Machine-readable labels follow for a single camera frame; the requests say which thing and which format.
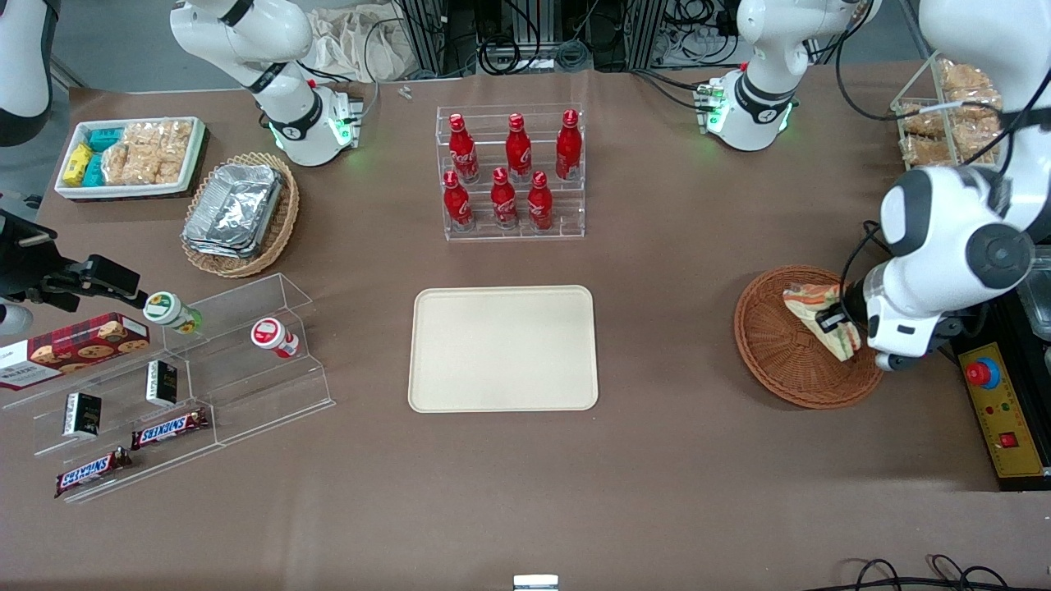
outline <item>clear plastic box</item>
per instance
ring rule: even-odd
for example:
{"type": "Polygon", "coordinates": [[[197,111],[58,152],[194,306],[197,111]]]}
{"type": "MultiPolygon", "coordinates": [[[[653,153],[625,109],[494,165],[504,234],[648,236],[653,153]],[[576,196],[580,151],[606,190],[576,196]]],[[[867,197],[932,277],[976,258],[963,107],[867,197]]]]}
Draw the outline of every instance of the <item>clear plastic box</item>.
{"type": "Polygon", "coordinates": [[[586,179],[586,125],[583,106],[580,103],[550,103],[532,105],[489,105],[439,107],[435,124],[435,140],[437,144],[438,174],[438,207],[441,208],[441,220],[445,226],[446,239],[453,241],[477,240],[564,240],[583,238],[585,224],[584,182],[586,179]],[[578,128],[583,139],[580,152],[580,180],[562,181],[555,176],[555,142],[558,131],[562,128],[562,114],[573,108],[580,114],[578,128]],[[504,230],[496,225],[493,212],[493,202],[490,190],[493,186],[493,169],[507,166],[504,142],[508,139],[508,116],[520,113],[526,119],[526,133],[529,134],[533,149],[533,169],[548,174],[548,186],[554,200],[555,223],[550,230],[534,231],[529,224],[529,184],[516,184],[515,206],[518,210],[518,227],[504,230]],[[468,185],[471,209],[474,212],[475,227],[467,232],[457,232],[452,228],[449,212],[446,211],[441,197],[445,188],[441,175],[453,169],[452,156],[449,152],[449,116],[463,116],[467,129],[474,138],[478,151],[480,174],[478,182],[468,185]]]}
{"type": "Polygon", "coordinates": [[[1033,268],[1018,284],[1018,299],[1033,334],[1051,341],[1051,246],[1037,246],[1033,268]]]}
{"type": "MultiPolygon", "coordinates": [[[[311,303],[284,274],[261,279],[190,304],[204,319],[199,334],[164,329],[164,349],[25,401],[22,408],[33,414],[34,453],[54,458],[56,475],[103,457],[117,446],[129,449],[132,431],[205,408],[207,427],[129,451],[130,467],[74,488],[63,498],[69,503],[94,498],[334,405],[325,368],[310,354],[308,325],[301,318],[311,303]],[[295,356],[281,359],[251,343],[249,330],[264,317],[276,318],[298,335],[295,356]],[[147,365],[154,359],[179,372],[179,402],[172,408],[146,402],[147,365]],[[65,400],[71,392],[102,399],[98,436],[62,436],[65,400]]],[[[49,491],[42,489],[41,494],[49,491]]]]}

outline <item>floor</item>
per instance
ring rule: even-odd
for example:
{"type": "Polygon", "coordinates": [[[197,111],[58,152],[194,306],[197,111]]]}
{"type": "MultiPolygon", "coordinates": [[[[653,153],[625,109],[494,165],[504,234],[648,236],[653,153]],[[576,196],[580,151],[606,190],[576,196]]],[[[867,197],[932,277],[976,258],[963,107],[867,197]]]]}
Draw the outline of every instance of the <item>floor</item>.
{"type": "MultiPolygon", "coordinates": [[[[304,11],[350,0],[296,0],[304,11]]],[[[171,0],[65,0],[54,55],[88,86],[123,93],[235,88],[213,65],[182,50],[168,27],[171,0]],[[100,35],[106,30],[107,35],[100,35]]],[[[875,18],[851,37],[844,62],[911,60],[919,52],[897,0],[884,0],[875,18]]],[[[51,120],[33,141],[0,148],[0,207],[33,217],[24,196],[43,195],[65,142],[68,98],[56,91],[51,120]]]]}

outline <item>brown table surface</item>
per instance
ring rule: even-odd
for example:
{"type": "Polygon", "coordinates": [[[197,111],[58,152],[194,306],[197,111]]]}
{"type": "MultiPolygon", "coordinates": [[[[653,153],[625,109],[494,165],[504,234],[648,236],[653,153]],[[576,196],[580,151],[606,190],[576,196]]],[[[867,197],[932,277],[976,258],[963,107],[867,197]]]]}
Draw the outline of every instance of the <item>brown table surface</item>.
{"type": "MultiPolygon", "coordinates": [[[[879,110],[915,65],[846,79],[879,110]]],[[[359,149],[294,167],[303,208],[270,269],[316,302],[310,345],[336,406],[80,506],[51,498],[55,464],[33,458],[23,417],[0,415],[5,588],[451,591],[554,572],[566,590],[775,591],[852,579],[851,558],[928,575],[932,552],[1051,585],[1051,497],[993,492],[946,360],[888,374],[857,407],[804,411],[738,356],[730,319],[747,282],[789,263],[839,269],[902,171],[892,126],[852,114],[830,68],[807,74],[791,125],[757,154],[700,136],[688,109],[627,75],[410,85],[412,102],[383,88],[359,149]],[[435,108],[565,100],[588,110],[588,237],[448,244],[435,108]],[[420,290],[543,284],[594,293],[592,410],[409,408],[420,290]]],[[[73,98],[74,122],[201,117],[205,169],[276,151],[245,91],[73,98]]],[[[193,301],[239,282],[185,260],[186,204],[49,195],[40,221],[65,256],[104,253],[147,291],[193,301]]],[[[877,256],[859,258],[859,276],[877,256]]],[[[118,308],[94,299],[81,315],[118,308]]],[[[70,320],[37,312],[39,331],[70,320]]]]}

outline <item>green indicator light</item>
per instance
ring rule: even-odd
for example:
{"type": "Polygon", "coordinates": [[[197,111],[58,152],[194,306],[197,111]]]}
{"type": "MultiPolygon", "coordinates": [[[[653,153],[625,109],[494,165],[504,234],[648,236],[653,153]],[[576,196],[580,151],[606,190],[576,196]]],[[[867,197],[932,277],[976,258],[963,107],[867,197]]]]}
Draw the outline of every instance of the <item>green indicator light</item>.
{"type": "Polygon", "coordinates": [[[784,119],[782,119],[782,120],[781,120],[781,126],[780,126],[780,127],[778,127],[778,133],[779,133],[779,134],[780,134],[781,131],[784,131],[784,130],[785,130],[785,127],[787,127],[787,126],[788,126],[788,116],[789,116],[790,114],[791,114],[791,103],[788,103],[788,106],[786,106],[786,107],[785,107],[785,117],[784,117],[784,119]]]}

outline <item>small bottle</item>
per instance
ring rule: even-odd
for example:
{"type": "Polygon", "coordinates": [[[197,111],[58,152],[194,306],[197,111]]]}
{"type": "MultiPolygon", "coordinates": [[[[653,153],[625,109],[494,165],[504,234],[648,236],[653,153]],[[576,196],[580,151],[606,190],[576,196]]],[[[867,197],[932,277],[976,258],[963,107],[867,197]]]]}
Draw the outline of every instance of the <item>small bottle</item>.
{"type": "Polygon", "coordinates": [[[518,210],[515,209],[515,187],[508,182],[508,170],[497,166],[493,170],[493,190],[489,193],[493,200],[493,213],[496,225],[501,230],[513,230],[518,227],[518,210]]]}
{"type": "Polygon", "coordinates": [[[551,189],[548,176],[541,170],[533,172],[533,188],[529,191],[529,221],[538,232],[551,229],[553,222],[551,189]]]}
{"type": "Polygon", "coordinates": [[[584,143],[577,128],[579,122],[580,114],[576,110],[571,108],[562,114],[562,129],[555,141],[555,175],[563,181],[580,180],[580,151],[584,143]]]}
{"type": "Polygon", "coordinates": [[[533,171],[533,146],[526,135],[526,119],[520,113],[513,113],[508,118],[508,141],[504,144],[508,151],[508,168],[511,169],[512,184],[528,183],[533,171]]]}
{"type": "Polygon", "coordinates": [[[201,312],[183,304],[170,291],[158,291],[150,295],[142,313],[146,320],[183,334],[194,332],[201,327],[201,312]]]}
{"type": "Polygon", "coordinates": [[[471,204],[467,189],[460,186],[456,172],[449,170],[442,178],[446,185],[446,211],[449,211],[449,221],[453,231],[466,232],[474,229],[474,212],[471,211],[471,204]]]}
{"type": "Polygon", "coordinates": [[[463,116],[458,113],[450,115],[449,128],[453,131],[449,138],[449,151],[460,181],[468,185],[478,182],[478,151],[474,146],[474,138],[463,123],[463,116]]]}
{"type": "Polygon", "coordinates": [[[261,349],[273,351],[281,359],[288,359],[300,352],[300,338],[275,318],[265,318],[255,323],[252,327],[252,343],[261,349]]]}

